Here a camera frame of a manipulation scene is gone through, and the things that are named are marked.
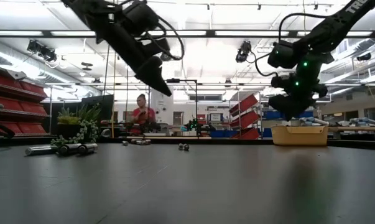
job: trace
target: yellow container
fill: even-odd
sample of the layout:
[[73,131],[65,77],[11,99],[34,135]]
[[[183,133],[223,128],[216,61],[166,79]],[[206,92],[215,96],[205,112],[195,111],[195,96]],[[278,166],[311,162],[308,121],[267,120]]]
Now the yellow container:
[[326,146],[328,126],[273,126],[273,143],[279,146]]

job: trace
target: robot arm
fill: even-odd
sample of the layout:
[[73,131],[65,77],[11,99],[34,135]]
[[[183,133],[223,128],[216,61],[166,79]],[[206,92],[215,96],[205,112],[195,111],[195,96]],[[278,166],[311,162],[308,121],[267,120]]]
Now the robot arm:
[[374,7],[375,0],[352,0],[334,15],[327,16],[300,40],[294,43],[280,40],[275,43],[268,64],[275,68],[297,67],[295,73],[289,76],[272,79],[271,85],[283,88],[287,96],[273,96],[269,98],[269,104],[290,120],[315,103],[313,93],[318,93],[319,97],[325,96],[328,90],[326,86],[318,84],[317,78],[322,64],[334,61],[330,52],[356,22]]
[[[118,55],[135,72],[135,77],[153,89],[170,96],[171,92],[161,76],[162,61],[155,54],[165,53],[174,60],[181,60],[184,55],[175,57],[169,53],[170,47],[165,38],[154,38],[147,31],[160,28],[164,35],[166,29],[159,21],[170,26],[159,17],[148,5],[147,1],[126,0],[121,4],[113,4],[105,0],[62,0],[96,33],[96,43],[105,40]],[[151,40],[143,45],[142,40]]]

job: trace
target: battery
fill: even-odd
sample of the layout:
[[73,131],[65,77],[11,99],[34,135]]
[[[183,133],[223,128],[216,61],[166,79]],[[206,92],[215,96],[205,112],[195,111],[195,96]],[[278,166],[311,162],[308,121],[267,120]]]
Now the battery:
[[68,155],[72,155],[72,154],[75,154],[78,152],[78,147],[80,147],[81,144],[80,143],[76,143],[76,144],[65,144],[65,145],[62,145],[59,149],[58,149],[58,153],[62,156],[68,156]]
[[98,145],[96,143],[88,143],[82,144],[78,147],[78,153],[81,155],[92,154],[98,149]]
[[28,147],[25,150],[26,156],[37,156],[37,155],[49,155],[49,154],[55,154],[57,152],[58,147],[57,146],[34,146],[34,147]]

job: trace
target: woman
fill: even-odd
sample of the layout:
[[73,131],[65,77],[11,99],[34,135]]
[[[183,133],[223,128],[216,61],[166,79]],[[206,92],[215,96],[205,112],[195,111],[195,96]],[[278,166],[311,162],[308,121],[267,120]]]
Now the woman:
[[146,96],[144,94],[140,94],[137,97],[137,105],[138,108],[136,108],[133,111],[133,123],[137,124],[144,124],[145,122],[154,122],[155,121],[155,113],[152,108],[148,109],[146,107]]

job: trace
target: red shirt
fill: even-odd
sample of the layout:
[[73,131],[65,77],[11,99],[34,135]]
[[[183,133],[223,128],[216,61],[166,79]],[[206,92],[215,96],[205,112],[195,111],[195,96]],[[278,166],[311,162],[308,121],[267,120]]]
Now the red shirt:
[[[137,108],[133,111],[132,115],[133,115],[133,117],[135,117],[135,116],[139,115],[139,113],[140,113],[140,108]],[[155,112],[152,108],[149,109],[149,114],[150,114],[150,120],[155,121]],[[137,124],[144,124],[147,119],[149,119],[148,114],[141,114],[136,123]]]

